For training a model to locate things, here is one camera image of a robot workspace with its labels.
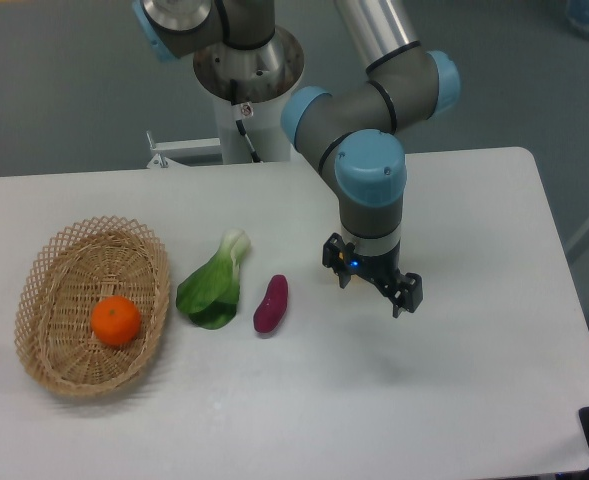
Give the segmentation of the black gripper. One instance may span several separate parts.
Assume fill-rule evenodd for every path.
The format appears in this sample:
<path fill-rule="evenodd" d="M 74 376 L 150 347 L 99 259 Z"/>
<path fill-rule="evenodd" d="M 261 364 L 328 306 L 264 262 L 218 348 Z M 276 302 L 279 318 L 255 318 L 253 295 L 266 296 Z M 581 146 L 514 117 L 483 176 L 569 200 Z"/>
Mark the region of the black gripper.
<path fill-rule="evenodd" d="M 333 233 L 323 245 L 322 265 L 331 269 L 344 289 L 353 276 L 372 285 L 392 304 L 392 315 L 414 313 L 423 300 L 423 281 L 419 274 L 401 273 L 398 268 L 400 245 L 377 256 L 360 255 L 354 245 Z"/>

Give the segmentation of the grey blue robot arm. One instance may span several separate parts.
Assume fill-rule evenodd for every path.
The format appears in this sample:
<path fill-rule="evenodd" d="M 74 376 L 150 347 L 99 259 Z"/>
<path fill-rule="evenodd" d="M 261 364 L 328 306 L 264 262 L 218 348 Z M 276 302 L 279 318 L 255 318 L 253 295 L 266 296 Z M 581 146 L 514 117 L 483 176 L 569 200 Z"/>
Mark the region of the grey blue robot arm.
<path fill-rule="evenodd" d="M 302 48 L 270 1 L 133 3 L 159 59 L 192 58 L 213 101 L 223 162 L 300 154 L 339 202 L 341 229 L 325 242 L 323 265 L 341 285 L 360 277 L 395 311 L 412 312 L 423 290 L 419 275 L 398 266 L 407 174 L 397 133 L 454 105 L 460 76 L 445 53 L 422 47 L 401 2 L 336 9 L 367 75 L 339 96 L 300 86 Z"/>

